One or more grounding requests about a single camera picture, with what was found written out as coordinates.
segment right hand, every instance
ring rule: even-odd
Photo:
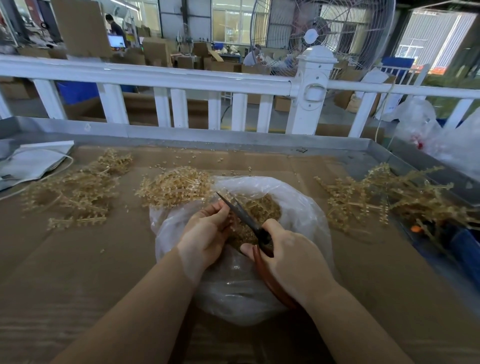
[[[272,236],[274,247],[273,258],[261,252],[263,260],[283,289],[305,309],[338,286],[324,256],[305,236],[285,230],[274,219],[262,227]],[[251,260],[252,249],[248,243],[240,247]]]

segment forearm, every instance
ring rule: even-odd
[[[347,290],[338,286],[307,307],[338,364],[412,363]]]
[[[166,363],[194,290],[172,249],[52,363]]]

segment monitor screen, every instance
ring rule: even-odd
[[[122,36],[108,35],[108,42],[112,48],[125,48],[125,41]]]

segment white rail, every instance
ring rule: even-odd
[[[208,100],[208,128],[220,129],[221,95],[233,95],[232,130],[244,131],[247,94],[260,94],[257,132],[267,133],[274,96],[292,99],[287,133],[314,134],[327,89],[365,92],[349,136],[359,137],[378,93],[409,97],[456,97],[460,101],[446,124],[455,128],[480,90],[424,87],[417,85],[369,84],[329,79],[336,59],[325,47],[315,46],[299,56],[296,77],[212,72],[124,64],[95,63],[0,55],[0,75],[33,80],[48,116],[65,119],[66,114],[53,81],[93,82],[98,86],[107,122],[129,123],[119,85],[150,86],[159,127],[171,127],[168,91],[171,97],[173,126],[188,128],[186,90],[205,91]],[[0,90],[0,118],[13,115]]]

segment worker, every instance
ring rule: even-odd
[[[178,244],[52,364],[167,363],[202,274],[220,257],[230,234],[228,213],[219,201],[194,214]],[[272,236],[275,255],[263,259],[311,316],[336,363],[412,363],[334,280],[315,244],[273,219],[263,227]],[[251,244],[241,251],[253,258]]]
[[[108,24],[110,24],[112,34],[114,34],[116,36],[122,36],[123,37],[123,43],[124,43],[125,47],[127,47],[127,38],[125,37],[125,32],[123,31],[121,26],[118,25],[113,20],[113,16],[111,16],[110,14],[106,14],[105,15],[105,20],[107,21]]]
[[[259,44],[255,44],[255,47],[245,56],[243,64],[245,66],[254,66],[257,64],[257,57],[260,54],[262,47]]]

